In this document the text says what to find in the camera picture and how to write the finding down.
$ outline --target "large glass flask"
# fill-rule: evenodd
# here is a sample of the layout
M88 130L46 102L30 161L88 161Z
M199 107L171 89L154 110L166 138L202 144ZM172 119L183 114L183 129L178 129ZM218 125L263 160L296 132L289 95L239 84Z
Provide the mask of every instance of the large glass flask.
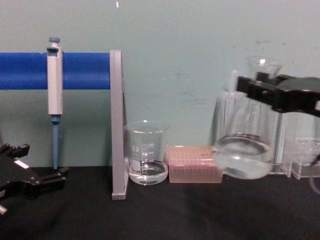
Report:
M249 77L256 72L275 77L281 66L263 57L247 58ZM278 119L270 106L246 98L235 102L222 137L217 138L215 163L223 173L240 179L257 179L273 168Z

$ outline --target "white label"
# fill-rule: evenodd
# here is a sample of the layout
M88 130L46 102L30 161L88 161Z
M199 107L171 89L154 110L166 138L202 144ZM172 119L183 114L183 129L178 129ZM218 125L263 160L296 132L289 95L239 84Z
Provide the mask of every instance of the white label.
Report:
M140 162L137 160L132 160L131 167L133 170L138 171L138 172L140 172L140 170L141 170Z
M18 164L20 167L27 169L29 168L29 166L27 164L25 164L24 162L20 161L20 160L16 160L14 161L15 164Z
M6 193L6 190L0 191L0 198L2 198L5 195L5 193Z
M320 101L317 101L315 104L315 110L320 111Z

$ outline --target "clear liquid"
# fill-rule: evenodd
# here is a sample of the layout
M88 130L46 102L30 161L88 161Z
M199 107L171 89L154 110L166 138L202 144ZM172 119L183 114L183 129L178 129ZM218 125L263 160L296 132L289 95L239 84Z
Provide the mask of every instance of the clear liquid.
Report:
M273 167L272 148L251 134L232 134L219 139L213 159L224 174L239 179L258 179Z
M145 161L141 163L141 170L129 167L130 179L141 185L153 185L164 181L168 176L168 167L161 161Z

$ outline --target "teal wall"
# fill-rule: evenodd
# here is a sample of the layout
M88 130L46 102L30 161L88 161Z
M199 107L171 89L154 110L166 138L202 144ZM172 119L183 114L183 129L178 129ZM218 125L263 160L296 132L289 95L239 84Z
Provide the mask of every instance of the teal wall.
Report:
M2 0L0 52L45 52L59 36L65 52L121 49L129 122L171 124L168 143L212 143L216 97L244 58L279 59L282 73L320 77L316 0ZM110 164L110 93L66 91L61 161ZM45 91L0 91L3 142L31 144L25 162L52 163Z

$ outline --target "pipette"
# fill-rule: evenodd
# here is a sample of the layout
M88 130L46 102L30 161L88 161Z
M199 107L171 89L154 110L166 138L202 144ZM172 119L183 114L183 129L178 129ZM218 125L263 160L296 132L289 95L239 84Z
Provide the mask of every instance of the pipette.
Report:
M59 164L59 123L62 109L62 48L58 46L60 39L50 37L51 46L47 47L47 80L48 80L48 114L53 125L53 168Z

